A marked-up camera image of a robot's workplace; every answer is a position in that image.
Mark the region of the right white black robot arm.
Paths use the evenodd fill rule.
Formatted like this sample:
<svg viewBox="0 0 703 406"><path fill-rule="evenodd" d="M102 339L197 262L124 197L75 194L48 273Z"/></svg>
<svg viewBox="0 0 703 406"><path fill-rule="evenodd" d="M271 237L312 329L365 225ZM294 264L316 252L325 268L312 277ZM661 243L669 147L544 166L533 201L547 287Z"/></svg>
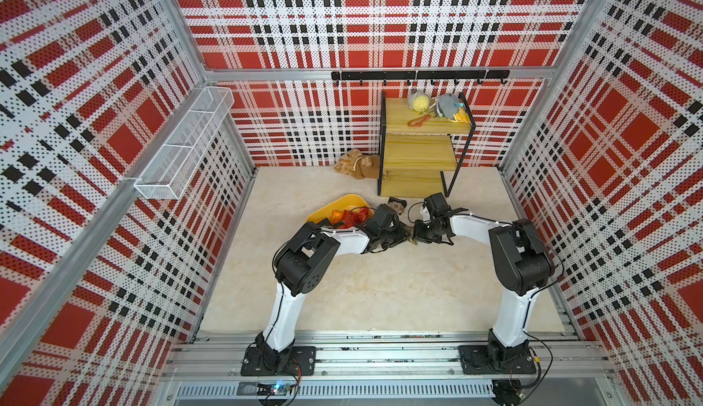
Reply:
<svg viewBox="0 0 703 406"><path fill-rule="evenodd" d="M453 209L441 193L425 198L421 213L421 219L414 222L416 241L452 244L455 237L464 237L489 246L495 275L503 286L498 318L488 332L487 343L459 347L463 372L538 373L527 327L538 294L547 287L555 265L534 224L528 219L504 222L477 216L465 208Z"/></svg>

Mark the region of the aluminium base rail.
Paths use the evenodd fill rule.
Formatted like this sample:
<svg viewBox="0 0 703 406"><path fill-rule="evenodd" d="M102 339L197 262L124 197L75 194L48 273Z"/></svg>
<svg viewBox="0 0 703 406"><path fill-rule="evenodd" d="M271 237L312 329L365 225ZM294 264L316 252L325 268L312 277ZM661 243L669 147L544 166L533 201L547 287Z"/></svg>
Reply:
<svg viewBox="0 0 703 406"><path fill-rule="evenodd" d="M297 346L317 349L310 376L244 377L252 336L210 335L174 349L156 404L488 404L623 405L602 348L573 334L539 333L530 343L533 375L466 375L460 346L482 333L302 332ZM294 385L286 397L257 397L258 383Z"/></svg>

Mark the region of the brown plush toy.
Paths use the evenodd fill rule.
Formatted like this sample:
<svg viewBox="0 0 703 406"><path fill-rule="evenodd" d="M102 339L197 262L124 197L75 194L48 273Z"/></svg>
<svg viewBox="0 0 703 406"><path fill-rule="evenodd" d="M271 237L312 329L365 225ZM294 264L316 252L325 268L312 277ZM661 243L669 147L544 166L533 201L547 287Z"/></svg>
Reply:
<svg viewBox="0 0 703 406"><path fill-rule="evenodd" d="M342 175L349 175L357 180L378 179L380 174L381 158L378 154L365 154L353 149L334 165L334 171Z"/></svg>

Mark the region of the red tea bag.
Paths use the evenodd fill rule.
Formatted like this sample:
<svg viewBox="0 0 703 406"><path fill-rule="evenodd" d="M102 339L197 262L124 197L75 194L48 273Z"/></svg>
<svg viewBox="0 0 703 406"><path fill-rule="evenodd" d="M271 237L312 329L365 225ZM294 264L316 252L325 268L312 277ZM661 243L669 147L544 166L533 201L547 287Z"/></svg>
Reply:
<svg viewBox="0 0 703 406"><path fill-rule="evenodd" d="M373 208L355 208L345 210L342 215L341 228L360 228L364 226L366 221L373 217L375 211Z"/></svg>

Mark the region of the yellow plush toy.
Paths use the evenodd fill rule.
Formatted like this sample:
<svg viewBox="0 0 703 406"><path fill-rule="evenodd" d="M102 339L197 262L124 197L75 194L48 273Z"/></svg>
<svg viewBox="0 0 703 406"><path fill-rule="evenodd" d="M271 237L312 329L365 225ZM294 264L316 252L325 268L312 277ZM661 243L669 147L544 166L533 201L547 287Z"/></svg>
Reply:
<svg viewBox="0 0 703 406"><path fill-rule="evenodd" d="M428 96L427 93L415 89L410 91L408 97L406 98L406 102L408 103L408 107L416 113L426 113L435 105L435 100Z"/></svg>

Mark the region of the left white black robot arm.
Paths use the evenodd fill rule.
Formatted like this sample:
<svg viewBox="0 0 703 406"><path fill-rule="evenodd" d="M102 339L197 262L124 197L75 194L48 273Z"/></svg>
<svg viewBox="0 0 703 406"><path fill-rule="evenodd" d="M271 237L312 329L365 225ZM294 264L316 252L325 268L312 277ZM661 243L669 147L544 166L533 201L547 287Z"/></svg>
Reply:
<svg viewBox="0 0 703 406"><path fill-rule="evenodd" d="M379 206L369 219L351 228L333 226L327 220L305 223L273 257L276 303L267 327L245 351L241 375L312 375L316 347L295 344L298 318L308 294L319 286L335 258L385 252L410 237L411 229L388 205Z"/></svg>

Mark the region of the orange tea bag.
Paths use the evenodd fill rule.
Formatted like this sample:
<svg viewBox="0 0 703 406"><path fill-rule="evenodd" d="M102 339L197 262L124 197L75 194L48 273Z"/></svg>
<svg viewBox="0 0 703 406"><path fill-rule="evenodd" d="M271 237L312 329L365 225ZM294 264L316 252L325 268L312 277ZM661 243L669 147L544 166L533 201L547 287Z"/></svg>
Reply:
<svg viewBox="0 0 703 406"><path fill-rule="evenodd" d="M343 224L344 211L343 210L333 210L329 217L330 225L333 227L338 227Z"/></svg>

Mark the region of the yellow plastic storage box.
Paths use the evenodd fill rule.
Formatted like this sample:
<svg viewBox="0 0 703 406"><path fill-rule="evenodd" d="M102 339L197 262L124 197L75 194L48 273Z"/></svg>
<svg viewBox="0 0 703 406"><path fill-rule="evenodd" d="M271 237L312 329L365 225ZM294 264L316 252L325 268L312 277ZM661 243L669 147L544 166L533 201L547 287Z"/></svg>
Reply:
<svg viewBox="0 0 703 406"><path fill-rule="evenodd" d="M331 220L334 211L352 211L354 208L364 208L365 206L369 206L369 204L359 195L343 195L342 197L314 211L307 217L307 221L319 223L324 219Z"/></svg>

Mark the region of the small brown tea bag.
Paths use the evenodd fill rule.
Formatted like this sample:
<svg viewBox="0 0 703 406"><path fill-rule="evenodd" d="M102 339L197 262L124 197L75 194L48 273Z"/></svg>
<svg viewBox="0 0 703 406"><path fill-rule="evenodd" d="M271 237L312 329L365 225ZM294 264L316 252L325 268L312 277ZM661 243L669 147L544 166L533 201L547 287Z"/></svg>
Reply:
<svg viewBox="0 0 703 406"><path fill-rule="evenodd" d="M406 202L406 200L401 198L389 197L387 205L390 208L393 208L393 210L395 210L398 215L403 215L406 210L406 207L408 206L408 203Z"/></svg>

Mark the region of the green circuit board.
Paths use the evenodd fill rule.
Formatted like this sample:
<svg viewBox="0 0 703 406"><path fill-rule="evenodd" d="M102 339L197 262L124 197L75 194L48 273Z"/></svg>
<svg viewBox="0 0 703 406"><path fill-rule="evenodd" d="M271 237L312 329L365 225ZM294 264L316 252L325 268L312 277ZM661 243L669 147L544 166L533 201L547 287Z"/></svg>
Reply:
<svg viewBox="0 0 703 406"><path fill-rule="evenodd" d="M294 385L277 382L273 384L258 383L256 386L257 397L286 397L289 395Z"/></svg>

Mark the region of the black hook rail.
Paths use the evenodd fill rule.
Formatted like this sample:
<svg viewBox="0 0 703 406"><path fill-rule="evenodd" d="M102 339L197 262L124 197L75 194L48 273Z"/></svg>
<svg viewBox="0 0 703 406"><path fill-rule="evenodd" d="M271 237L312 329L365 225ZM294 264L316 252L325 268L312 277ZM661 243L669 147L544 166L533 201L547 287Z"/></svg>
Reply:
<svg viewBox="0 0 703 406"><path fill-rule="evenodd" d="M503 82L510 77L508 69L469 69L469 70L375 70L375 71L333 71L333 81L415 81L415 80L476 80L495 79Z"/></svg>

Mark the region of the wooden black frame shelf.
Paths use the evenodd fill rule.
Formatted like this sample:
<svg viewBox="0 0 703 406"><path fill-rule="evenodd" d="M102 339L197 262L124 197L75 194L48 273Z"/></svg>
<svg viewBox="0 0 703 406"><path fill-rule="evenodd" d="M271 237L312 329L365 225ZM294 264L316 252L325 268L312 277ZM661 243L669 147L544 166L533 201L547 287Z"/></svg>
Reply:
<svg viewBox="0 0 703 406"><path fill-rule="evenodd" d="M435 193L449 197L466 159L476 122L463 93L457 96L469 110L472 122L455 123L438 117L434 107L416 113L406 98L381 98L379 156L380 197L423 198ZM408 122L429 114L422 127L409 128Z"/></svg>

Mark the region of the grey plush toy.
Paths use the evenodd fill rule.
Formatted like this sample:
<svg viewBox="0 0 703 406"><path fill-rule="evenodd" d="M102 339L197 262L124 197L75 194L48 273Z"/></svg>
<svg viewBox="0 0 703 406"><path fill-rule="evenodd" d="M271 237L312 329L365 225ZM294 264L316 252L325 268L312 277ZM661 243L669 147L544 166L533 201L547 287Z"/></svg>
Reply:
<svg viewBox="0 0 703 406"><path fill-rule="evenodd" d="M435 98L435 111L438 117L455 123L471 123L469 110L464 102L452 94L443 94Z"/></svg>

